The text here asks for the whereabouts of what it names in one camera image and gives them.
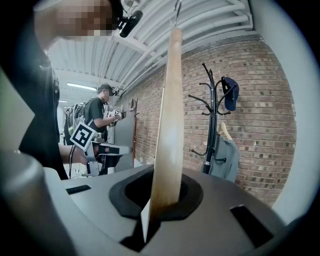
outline clothes hanger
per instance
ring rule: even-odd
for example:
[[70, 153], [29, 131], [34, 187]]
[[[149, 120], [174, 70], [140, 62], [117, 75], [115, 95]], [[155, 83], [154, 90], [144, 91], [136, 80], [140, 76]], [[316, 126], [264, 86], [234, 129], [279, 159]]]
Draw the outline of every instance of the clothes hanger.
[[224, 135], [226, 136], [226, 138], [227, 138], [228, 140], [232, 140], [230, 134], [229, 134], [228, 131], [227, 131], [226, 124], [225, 124], [224, 122], [221, 122], [220, 127], [219, 127], [219, 132], [218, 132], [218, 134], [221, 135], [221, 133], [224, 133]]

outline black coat stand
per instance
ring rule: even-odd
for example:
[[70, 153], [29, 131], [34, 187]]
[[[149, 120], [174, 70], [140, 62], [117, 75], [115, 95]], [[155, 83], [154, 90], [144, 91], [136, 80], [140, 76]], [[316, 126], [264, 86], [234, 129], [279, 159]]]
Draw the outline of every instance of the black coat stand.
[[188, 97], [190, 98], [194, 98], [198, 101], [201, 101], [205, 104], [205, 107], [209, 110], [209, 113], [204, 113], [202, 112], [202, 115], [206, 115], [206, 116], [210, 116], [209, 119], [209, 133], [208, 133], [208, 140], [207, 140], [207, 146], [206, 146], [206, 150], [205, 153], [200, 154], [198, 152], [196, 152], [194, 149], [191, 149], [191, 152], [197, 154], [198, 156], [204, 156], [206, 155], [206, 160], [204, 162], [203, 165], [203, 169], [202, 172], [205, 174], [209, 174], [210, 171], [210, 165], [211, 165], [211, 157], [216, 160], [216, 161], [223, 161], [226, 162], [226, 158], [222, 158], [222, 159], [215, 159], [214, 153], [215, 153], [215, 145], [216, 145], [216, 136], [217, 136], [217, 114], [225, 116], [228, 114], [231, 114], [230, 111], [226, 112], [226, 113], [220, 113], [218, 108], [219, 105], [221, 103], [221, 101], [226, 97], [226, 95], [228, 95], [229, 93], [231, 93], [232, 90], [235, 89], [235, 87], [237, 87], [237, 83], [234, 83], [232, 85], [232, 87], [222, 96], [222, 98], [218, 101], [217, 99], [217, 87], [219, 85], [219, 83], [223, 82], [225, 77], [223, 76], [221, 78], [221, 80], [219, 80], [216, 84], [214, 82], [214, 77], [213, 77], [213, 73], [212, 70], [210, 69], [208, 71], [206, 64], [202, 63], [208, 77], [210, 80], [210, 84], [205, 83], [205, 82], [200, 82], [199, 85], [206, 85], [209, 87], [210, 89], [210, 104], [208, 104], [205, 100], [192, 96], [190, 94], [188, 94]]

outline ceiling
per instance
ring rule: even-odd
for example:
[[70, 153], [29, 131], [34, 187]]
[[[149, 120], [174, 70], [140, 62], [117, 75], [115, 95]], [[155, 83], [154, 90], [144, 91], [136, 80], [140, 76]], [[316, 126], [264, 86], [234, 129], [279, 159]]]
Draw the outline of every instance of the ceiling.
[[[67, 86], [67, 82], [95, 88], [109, 83], [124, 93], [165, 64], [177, 14], [174, 6], [175, 0], [141, 0], [135, 9], [123, 4], [128, 12], [143, 12], [126, 38], [116, 30], [86, 41], [59, 39], [49, 54], [59, 77], [60, 99], [67, 101], [63, 106], [87, 101], [95, 94]], [[182, 53], [253, 28], [247, 0], [182, 0], [176, 26], [182, 29]]]

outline baseball cap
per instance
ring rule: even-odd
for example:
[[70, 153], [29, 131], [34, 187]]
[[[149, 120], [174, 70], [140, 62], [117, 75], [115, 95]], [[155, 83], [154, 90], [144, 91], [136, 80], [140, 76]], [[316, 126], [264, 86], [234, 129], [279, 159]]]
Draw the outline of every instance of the baseball cap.
[[223, 93], [226, 94], [229, 89], [233, 86], [233, 90], [229, 92], [224, 98], [224, 106], [229, 111], [236, 110], [236, 103], [239, 96], [239, 85], [237, 82], [230, 77], [222, 77], [221, 78]]
[[97, 93], [98, 94], [101, 93], [103, 89], [109, 90], [109, 96], [113, 96], [114, 95], [114, 93], [112, 91], [112, 87], [109, 84], [107, 84], [106, 82], [99, 86], [99, 88], [97, 90]]

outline fluorescent light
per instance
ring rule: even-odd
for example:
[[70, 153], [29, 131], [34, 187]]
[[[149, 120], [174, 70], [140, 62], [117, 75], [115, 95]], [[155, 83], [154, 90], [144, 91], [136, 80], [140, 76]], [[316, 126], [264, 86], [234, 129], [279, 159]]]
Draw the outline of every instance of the fluorescent light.
[[83, 85], [69, 83], [69, 82], [67, 82], [66, 84], [68, 86], [79, 87], [79, 88], [82, 88], [82, 89], [88, 89], [88, 90], [96, 91], [96, 88], [93, 88], [93, 87], [83, 86]]

